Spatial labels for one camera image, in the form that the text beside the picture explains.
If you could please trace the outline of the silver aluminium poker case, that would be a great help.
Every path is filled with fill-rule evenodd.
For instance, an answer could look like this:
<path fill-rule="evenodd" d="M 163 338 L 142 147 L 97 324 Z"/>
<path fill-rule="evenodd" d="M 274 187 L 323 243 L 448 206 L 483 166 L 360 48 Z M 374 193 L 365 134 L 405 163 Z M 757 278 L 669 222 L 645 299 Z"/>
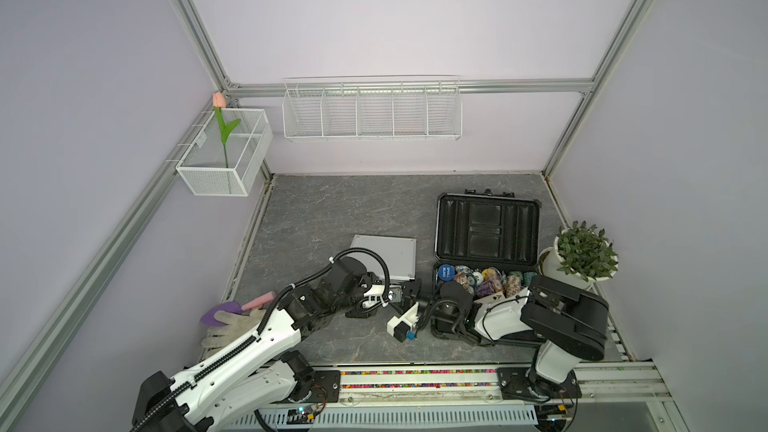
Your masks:
<path fill-rule="evenodd" d="M 356 234 L 352 248 L 365 248 L 378 254 L 386 263 L 392 282 L 416 278 L 415 238 Z"/>

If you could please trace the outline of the dark grey poker case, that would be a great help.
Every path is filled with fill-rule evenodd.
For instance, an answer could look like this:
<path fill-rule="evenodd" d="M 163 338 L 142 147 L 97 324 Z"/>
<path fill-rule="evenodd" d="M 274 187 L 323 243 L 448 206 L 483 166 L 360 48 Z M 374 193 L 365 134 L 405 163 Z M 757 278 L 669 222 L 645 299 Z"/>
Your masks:
<path fill-rule="evenodd" d="M 484 269 L 496 268 L 503 274 L 503 285 L 508 273 L 521 272 L 525 287 L 529 286 L 536 273 L 540 207 L 538 200 L 518 199 L 512 193 L 442 194 L 437 206 L 432 298 L 445 283 L 436 277 L 442 264 L 467 266 L 475 270 L 477 279 Z M 509 298 L 505 290 L 485 298 L 470 295 L 478 304 Z"/>

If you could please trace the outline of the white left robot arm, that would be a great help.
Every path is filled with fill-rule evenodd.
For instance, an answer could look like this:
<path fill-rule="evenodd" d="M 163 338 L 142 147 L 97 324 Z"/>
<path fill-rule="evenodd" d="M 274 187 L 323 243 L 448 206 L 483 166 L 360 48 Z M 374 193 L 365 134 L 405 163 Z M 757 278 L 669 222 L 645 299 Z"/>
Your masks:
<path fill-rule="evenodd" d="M 304 401 L 316 390 L 314 369 L 297 345 L 342 313 L 365 319 L 386 307 L 417 308 L 422 282 L 397 281 L 376 252 L 354 247 L 320 271 L 282 289 L 257 324 L 212 356 L 173 376 L 157 372 L 141 385 L 135 431 L 220 431 L 260 408 Z"/>

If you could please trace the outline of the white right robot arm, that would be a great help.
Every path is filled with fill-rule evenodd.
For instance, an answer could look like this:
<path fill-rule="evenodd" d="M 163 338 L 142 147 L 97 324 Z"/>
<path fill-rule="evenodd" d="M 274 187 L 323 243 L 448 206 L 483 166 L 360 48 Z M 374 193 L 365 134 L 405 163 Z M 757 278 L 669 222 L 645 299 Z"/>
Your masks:
<path fill-rule="evenodd" d="M 487 304 L 476 303 L 461 284 L 445 282 L 419 313 L 417 328 L 478 347 L 532 347 L 529 366 L 502 367 L 497 378 L 505 400 L 544 404 L 582 397 L 574 368 L 604 359 L 608 318 L 600 296 L 536 274 L 517 294 Z"/>

